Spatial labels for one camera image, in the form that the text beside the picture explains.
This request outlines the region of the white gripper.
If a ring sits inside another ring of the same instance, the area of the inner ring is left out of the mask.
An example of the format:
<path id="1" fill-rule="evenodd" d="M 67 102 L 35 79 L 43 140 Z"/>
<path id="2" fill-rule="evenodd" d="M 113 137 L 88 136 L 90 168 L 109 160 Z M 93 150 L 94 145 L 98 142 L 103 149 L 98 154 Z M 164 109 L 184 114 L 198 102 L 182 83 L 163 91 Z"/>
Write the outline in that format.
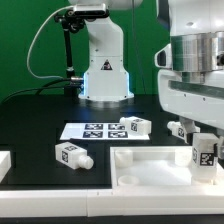
<path id="1" fill-rule="evenodd" d="M 159 101 L 162 108 L 181 116 L 185 142 L 193 143 L 200 132 L 194 121 L 224 130 L 224 71 L 205 74 L 205 83 L 183 83 L 178 72 L 158 72 Z M 218 157 L 224 157 L 224 131 L 217 131 Z"/>

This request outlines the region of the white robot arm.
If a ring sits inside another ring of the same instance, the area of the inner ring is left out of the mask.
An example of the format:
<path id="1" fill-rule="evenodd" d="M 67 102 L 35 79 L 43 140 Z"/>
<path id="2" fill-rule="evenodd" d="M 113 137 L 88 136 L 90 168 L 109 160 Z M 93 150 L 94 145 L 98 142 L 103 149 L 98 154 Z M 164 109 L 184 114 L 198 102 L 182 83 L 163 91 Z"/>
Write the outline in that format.
<path id="1" fill-rule="evenodd" d="M 131 9 L 143 0 L 68 1 L 89 33 L 90 64 L 81 97 L 113 102 L 130 96 L 123 31 L 109 12 Z M 162 109 L 180 117 L 188 136 L 196 122 L 215 127 L 218 155 L 224 159 L 224 0 L 156 0 L 156 10 L 170 33 L 169 44 L 154 56 Z"/>

